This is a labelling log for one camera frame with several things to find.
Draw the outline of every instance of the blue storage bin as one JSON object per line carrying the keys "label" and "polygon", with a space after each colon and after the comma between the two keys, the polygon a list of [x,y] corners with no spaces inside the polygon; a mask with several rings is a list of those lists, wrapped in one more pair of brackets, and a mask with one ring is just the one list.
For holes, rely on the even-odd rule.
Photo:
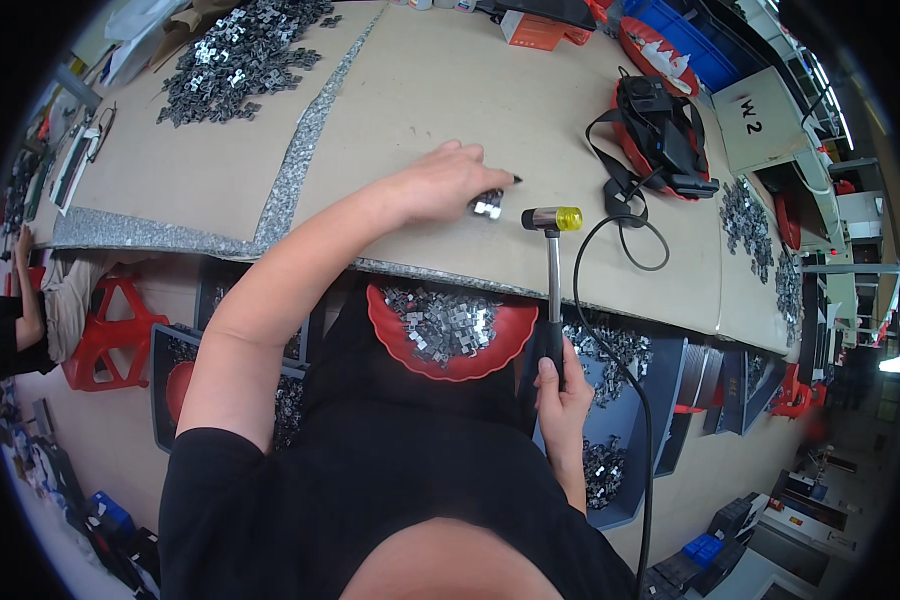
{"label": "blue storage bin", "polygon": [[696,539],[683,546],[683,554],[693,559],[701,567],[708,567],[724,548],[724,543],[711,534],[698,535]]}
{"label": "blue storage bin", "polygon": [[743,79],[737,68],[696,27],[663,0],[624,0],[627,17],[640,19],[667,39],[710,91],[720,91]]}
{"label": "blue storage bin", "polygon": [[98,491],[90,496],[90,502],[87,504],[87,508],[92,509],[87,510],[91,518],[100,518],[107,515],[113,522],[117,523],[117,526],[120,529],[120,538],[122,540],[129,540],[133,537],[133,534],[136,533],[137,528],[133,524],[131,514],[121,508],[119,504],[110,499],[110,496],[102,491]]}

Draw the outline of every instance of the hand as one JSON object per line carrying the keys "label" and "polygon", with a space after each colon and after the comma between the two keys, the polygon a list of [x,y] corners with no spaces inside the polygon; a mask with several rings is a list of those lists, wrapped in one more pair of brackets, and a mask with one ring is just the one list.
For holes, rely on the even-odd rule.
{"label": "hand", "polygon": [[566,391],[560,391],[560,378],[554,361],[546,356],[538,364],[536,410],[540,434],[547,449],[547,458],[554,472],[564,468],[583,469],[584,421],[593,402],[593,387],[584,378],[584,368],[573,348],[563,338],[563,376]]}
{"label": "hand", "polygon": [[17,268],[25,271],[27,264],[30,262],[30,249],[34,245],[34,234],[26,225],[20,227],[20,235],[17,237],[17,243],[13,248],[14,258],[17,261]]}
{"label": "hand", "polygon": [[405,223],[456,221],[467,203],[495,187],[511,186],[514,175],[484,166],[484,147],[443,142],[407,168],[379,181],[388,187],[387,210]]}

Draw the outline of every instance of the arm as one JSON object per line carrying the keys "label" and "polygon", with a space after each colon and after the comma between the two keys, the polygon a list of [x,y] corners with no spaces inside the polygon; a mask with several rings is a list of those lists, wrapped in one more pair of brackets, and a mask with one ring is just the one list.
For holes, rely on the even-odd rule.
{"label": "arm", "polygon": [[23,225],[20,229],[20,237],[17,239],[14,255],[20,297],[24,306],[24,316],[17,318],[15,322],[18,353],[24,352],[24,350],[39,342],[44,332],[40,306],[37,305],[36,292],[30,284],[30,275],[27,272],[27,260],[33,243],[34,234],[31,233],[29,227]]}
{"label": "arm", "polygon": [[337,275],[375,240],[414,221],[454,221],[467,202],[514,176],[483,165],[484,150],[440,145],[304,222],[246,272],[200,342],[176,435],[216,427],[264,452],[274,436],[283,347]]}
{"label": "arm", "polygon": [[573,344],[563,338],[563,375],[566,391],[560,391],[560,377],[547,357],[537,365],[536,409],[540,434],[547,450],[553,476],[563,488],[570,506],[587,514],[587,481],[584,479],[584,421],[593,402],[593,388],[584,378],[584,368]]}

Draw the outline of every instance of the black rubber grip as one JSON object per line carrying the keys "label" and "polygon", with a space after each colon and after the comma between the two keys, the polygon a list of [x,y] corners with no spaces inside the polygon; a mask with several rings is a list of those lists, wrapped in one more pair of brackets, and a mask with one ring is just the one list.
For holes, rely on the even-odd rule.
{"label": "black rubber grip", "polygon": [[566,392],[566,379],[564,379],[564,322],[547,321],[547,358],[553,361],[556,374],[560,378],[560,391]]}

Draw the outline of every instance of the plastic bag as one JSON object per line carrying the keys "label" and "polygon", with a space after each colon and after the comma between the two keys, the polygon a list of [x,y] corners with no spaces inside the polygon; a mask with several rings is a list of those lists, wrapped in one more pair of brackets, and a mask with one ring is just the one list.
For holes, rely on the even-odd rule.
{"label": "plastic bag", "polygon": [[103,28],[108,40],[126,41],[138,38],[159,27],[174,11],[189,0],[130,0],[110,15]]}

